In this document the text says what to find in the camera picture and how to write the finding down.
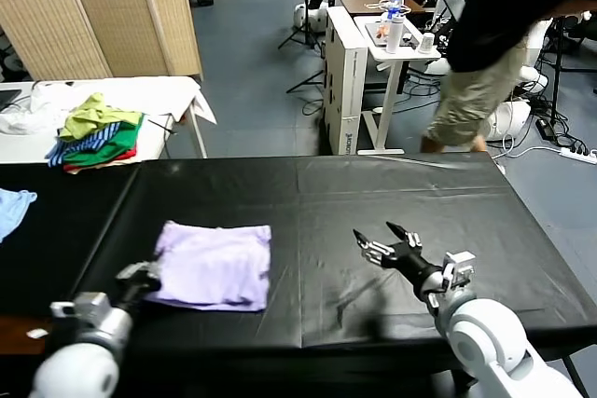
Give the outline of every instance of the khaki shorts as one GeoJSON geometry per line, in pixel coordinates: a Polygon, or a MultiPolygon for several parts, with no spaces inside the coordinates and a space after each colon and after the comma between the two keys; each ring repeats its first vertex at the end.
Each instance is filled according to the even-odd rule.
{"type": "Polygon", "coordinates": [[[525,61],[526,38],[486,69],[447,74],[427,137],[446,146],[470,144],[479,134],[483,120],[514,89],[525,61]]]}

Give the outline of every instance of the woven folding screen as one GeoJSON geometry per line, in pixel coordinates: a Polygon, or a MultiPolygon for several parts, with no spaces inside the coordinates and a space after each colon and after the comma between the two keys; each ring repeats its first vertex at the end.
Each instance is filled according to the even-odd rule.
{"type": "Polygon", "coordinates": [[[78,0],[0,0],[0,24],[34,79],[112,75],[78,0]]]}
{"type": "Polygon", "coordinates": [[[0,0],[35,79],[201,74],[188,0],[0,0]]]}

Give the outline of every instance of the black tablecloth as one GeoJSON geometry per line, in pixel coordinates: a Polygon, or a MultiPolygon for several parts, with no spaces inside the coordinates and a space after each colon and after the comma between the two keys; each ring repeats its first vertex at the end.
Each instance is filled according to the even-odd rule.
{"type": "Polygon", "coordinates": [[[147,162],[81,288],[113,293],[114,275],[152,254],[166,220],[270,225],[269,305],[256,314],[146,305],[125,371],[197,375],[233,359],[237,371],[263,372],[269,359],[274,372],[288,370],[282,360],[316,367],[373,354],[392,362],[371,371],[398,359],[446,368],[453,358],[411,286],[360,257],[352,229],[392,241],[385,221],[419,232],[431,262],[474,253],[479,296],[514,309],[540,351],[587,346],[597,329],[595,304],[485,154],[147,162]]]}
{"type": "Polygon", "coordinates": [[[0,188],[37,193],[0,243],[0,315],[47,317],[52,301],[70,298],[137,170],[74,176],[42,164],[0,165],[0,188]]]}

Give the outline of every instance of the purple cloth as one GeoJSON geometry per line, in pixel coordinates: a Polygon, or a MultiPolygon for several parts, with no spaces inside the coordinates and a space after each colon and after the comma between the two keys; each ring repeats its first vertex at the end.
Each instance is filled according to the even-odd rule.
{"type": "Polygon", "coordinates": [[[148,300],[175,307],[260,311],[270,282],[269,226],[205,228],[168,221],[158,238],[161,289],[148,300]]]}

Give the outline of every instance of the gray floor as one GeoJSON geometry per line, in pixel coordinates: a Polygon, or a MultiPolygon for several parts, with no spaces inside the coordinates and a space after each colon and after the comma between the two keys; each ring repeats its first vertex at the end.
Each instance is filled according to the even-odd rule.
{"type": "MultiPolygon", "coordinates": [[[[319,142],[317,114],[306,117],[301,113],[305,102],[321,98],[317,88],[285,94],[286,89],[319,70],[321,60],[314,51],[295,43],[276,49],[291,32],[293,8],[300,1],[215,0],[212,7],[194,8],[205,71],[202,88],[218,119],[217,126],[202,126],[210,157],[326,152],[319,142]]],[[[596,62],[597,51],[584,47],[580,57],[567,59],[566,65],[594,67],[596,62]]],[[[382,75],[371,67],[370,77],[374,76],[382,75]]],[[[597,147],[597,95],[593,86],[597,86],[596,75],[564,74],[559,102],[559,110],[570,118],[572,133],[591,148],[597,147]]],[[[416,97],[398,108],[429,101],[416,97]]],[[[381,95],[365,99],[366,106],[380,102],[381,95]]],[[[394,115],[388,146],[416,152],[432,114],[433,106],[427,106],[394,115]]],[[[367,139],[359,139],[361,142],[369,144],[367,139]]],[[[532,127],[516,152],[536,145],[544,144],[532,127]]],[[[169,149],[173,158],[195,157],[186,129],[170,139],[169,149]]],[[[548,151],[502,160],[509,182],[597,301],[597,222],[591,212],[597,203],[597,168],[548,151]]],[[[597,348],[585,349],[573,359],[589,392],[597,396],[593,373],[597,348]]]]}

